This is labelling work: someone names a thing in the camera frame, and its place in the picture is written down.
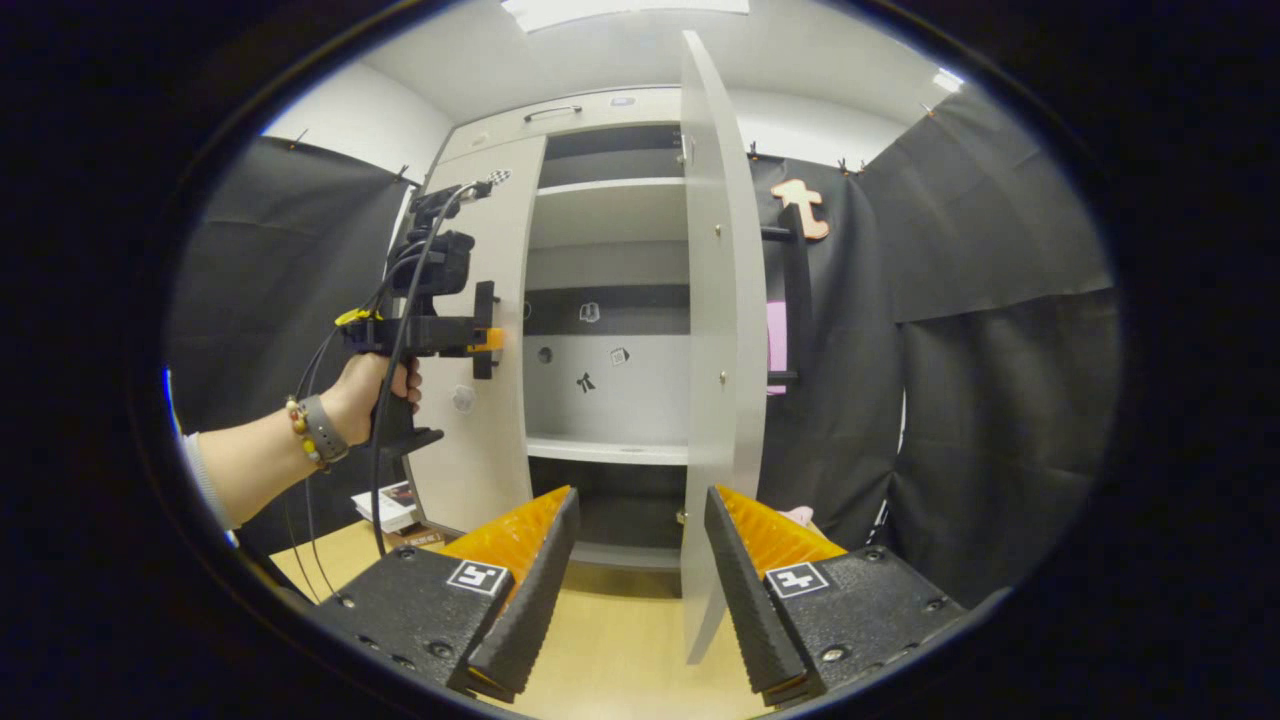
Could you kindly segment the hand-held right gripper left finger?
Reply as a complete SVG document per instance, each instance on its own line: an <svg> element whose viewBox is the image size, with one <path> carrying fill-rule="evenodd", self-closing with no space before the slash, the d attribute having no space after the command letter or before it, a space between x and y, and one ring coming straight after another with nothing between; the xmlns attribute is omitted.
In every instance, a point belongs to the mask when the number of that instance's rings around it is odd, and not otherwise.
<svg viewBox="0 0 1280 720"><path fill-rule="evenodd" d="M562 486L439 550L388 551L315 618L417 685L512 702L544 644L579 528L579 492Z"/></svg>

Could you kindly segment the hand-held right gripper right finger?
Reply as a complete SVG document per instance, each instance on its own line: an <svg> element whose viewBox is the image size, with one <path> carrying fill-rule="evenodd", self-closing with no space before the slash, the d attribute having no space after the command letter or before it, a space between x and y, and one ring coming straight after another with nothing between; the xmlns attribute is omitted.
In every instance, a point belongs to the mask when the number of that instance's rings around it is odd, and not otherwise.
<svg viewBox="0 0 1280 720"><path fill-rule="evenodd" d="M751 689L774 708L888 675L966 609L881 544L845 550L724 486L704 527Z"/></svg>

